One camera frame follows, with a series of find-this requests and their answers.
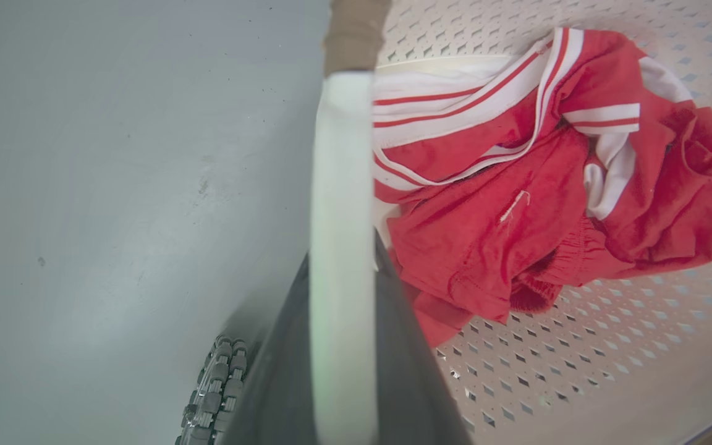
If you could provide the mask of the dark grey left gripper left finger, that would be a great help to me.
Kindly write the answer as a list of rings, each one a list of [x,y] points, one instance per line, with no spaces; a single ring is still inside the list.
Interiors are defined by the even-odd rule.
[[[305,258],[248,373],[224,444],[315,443],[308,293]]]

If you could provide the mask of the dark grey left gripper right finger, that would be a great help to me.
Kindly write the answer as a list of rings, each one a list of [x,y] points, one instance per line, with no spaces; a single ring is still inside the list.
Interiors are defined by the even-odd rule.
[[[399,274],[374,234],[379,444],[470,444]]]

